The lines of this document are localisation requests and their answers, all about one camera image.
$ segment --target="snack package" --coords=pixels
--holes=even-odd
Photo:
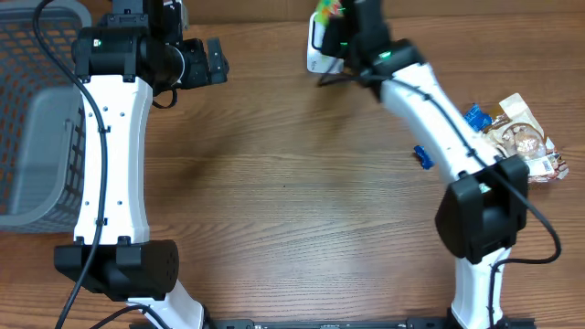
[[[314,21],[327,26],[329,23],[329,16],[341,16],[342,11],[339,0],[320,0],[319,5],[317,5],[317,9],[315,10],[317,15],[315,16]]]
[[[546,183],[567,176],[567,163],[520,94],[500,101],[487,114],[493,123],[484,128],[484,137],[506,157],[515,154],[522,157],[530,168],[528,182]]]

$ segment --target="green light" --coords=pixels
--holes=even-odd
[[[391,51],[387,51],[387,52],[385,52],[385,53],[381,53],[381,54],[379,55],[379,57],[380,57],[380,58],[382,58],[382,59],[388,59],[388,58],[390,58],[391,56],[392,56],[392,52],[391,52]]]

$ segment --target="transparent wrapper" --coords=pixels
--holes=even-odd
[[[546,183],[567,176],[569,166],[519,94],[501,101],[487,114],[493,123],[484,128],[484,137],[504,156],[522,157],[530,168],[530,183]]]

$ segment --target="black mounting bracket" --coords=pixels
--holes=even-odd
[[[172,240],[129,244],[121,237],[118,245],[100,245],[83,288],[103,293],[114,302],[144,297],[157,301],[175,288],[179,255]],[[55,269],[76,281],[90,254],[91,245],[76,244],[55,248]]]
[[[473,175],[449,184],[435,218],[447,249],[472,264],[500,248],[516,244],[516,235],[527,224],[527,206],[497,183],[497,172],[522,196],[528,194],[528,168],[517,155],[498,161]]]

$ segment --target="white label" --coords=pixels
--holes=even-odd
[[[528,165],[528,168],[530,168],[530,176],[555,174],[555,169],[553,169],[552,163],[546,156],[526,161],[526,164]]]

